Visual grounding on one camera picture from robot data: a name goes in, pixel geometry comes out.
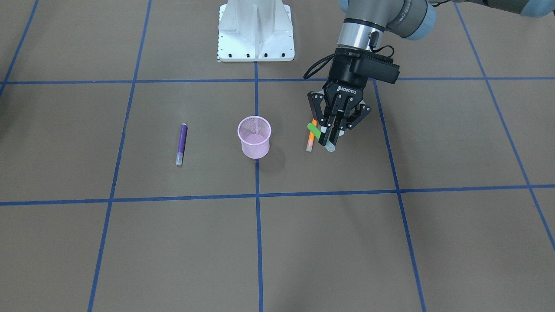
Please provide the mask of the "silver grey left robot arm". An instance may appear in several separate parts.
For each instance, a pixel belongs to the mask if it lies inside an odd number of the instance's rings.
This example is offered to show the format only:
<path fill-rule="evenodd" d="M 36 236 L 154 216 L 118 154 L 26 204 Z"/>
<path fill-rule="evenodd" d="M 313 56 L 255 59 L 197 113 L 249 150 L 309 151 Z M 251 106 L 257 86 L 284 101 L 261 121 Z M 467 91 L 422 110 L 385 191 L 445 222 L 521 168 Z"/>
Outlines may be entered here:
<path fill-rule="evenodd" d="M 327 80 L 320 91 L 307 95 L 313 119 L 320 126 L 315 133 L 319 144 L 335 150 L 338 138 L 352 130 L 370 112 L 363 101 L 363 90 L 369 79 L 396 83 L 400 67 L 392 55 L 381 55 L 386 32 L 417 41 L 426 37 L 436 22 L 440 0 L 341 0 L 345 12 L 335 51 L 305 72 L 313 77 L 330 64 Z"/>

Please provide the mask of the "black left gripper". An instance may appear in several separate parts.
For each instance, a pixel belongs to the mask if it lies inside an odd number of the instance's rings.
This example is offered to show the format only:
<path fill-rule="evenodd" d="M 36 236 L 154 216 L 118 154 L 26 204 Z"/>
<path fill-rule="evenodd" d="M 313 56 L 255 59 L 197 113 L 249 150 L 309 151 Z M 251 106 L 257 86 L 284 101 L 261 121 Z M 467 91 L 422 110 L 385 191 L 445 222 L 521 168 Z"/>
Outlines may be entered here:
<path fill-rule="evenodd" d="M 353 130 L 372 111 L 363 101 L 369 76 L 359 68 L 363 52 L 337 48 L 331 55 L 328 78 L 321 91 L 310 91 L 307 98 L 313 119 L 320 125 L 322 146 L 328 140 L 335 146 L 345 131 Z"/>

